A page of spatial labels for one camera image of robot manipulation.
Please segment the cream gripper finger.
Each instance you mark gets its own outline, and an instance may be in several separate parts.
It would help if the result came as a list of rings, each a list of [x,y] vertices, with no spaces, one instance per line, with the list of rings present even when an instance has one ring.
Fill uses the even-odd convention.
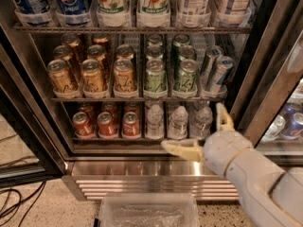
[[[232,117],[229,115],[227,109],[222,103],[216,104],[216,129],[218,131],[233,131],[234,122]]]
[[[202,162],[204,157],[203,148],[199,145],[197,140],[163,140],[161,147],[169,154],[178,156],[184,160],[192,162]]]

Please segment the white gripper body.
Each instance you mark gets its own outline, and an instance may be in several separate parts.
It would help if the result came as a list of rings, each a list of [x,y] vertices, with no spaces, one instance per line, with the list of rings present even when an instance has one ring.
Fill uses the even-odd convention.
[[[233,159],[252,143],[237,131],[216,131],[205,141],[205,165],[219,176],[225,171]]]

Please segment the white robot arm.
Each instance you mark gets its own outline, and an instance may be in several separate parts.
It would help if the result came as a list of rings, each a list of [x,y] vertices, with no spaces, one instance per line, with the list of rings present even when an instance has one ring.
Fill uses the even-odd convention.
[[[161,147],[185,160],[202,162],[231,182],[241,207],[258,227],[303,227],[303,170],[278,166],[234,129],[222,103],[216,111],[217,130],[203,144],[197,139],[164,140]]]

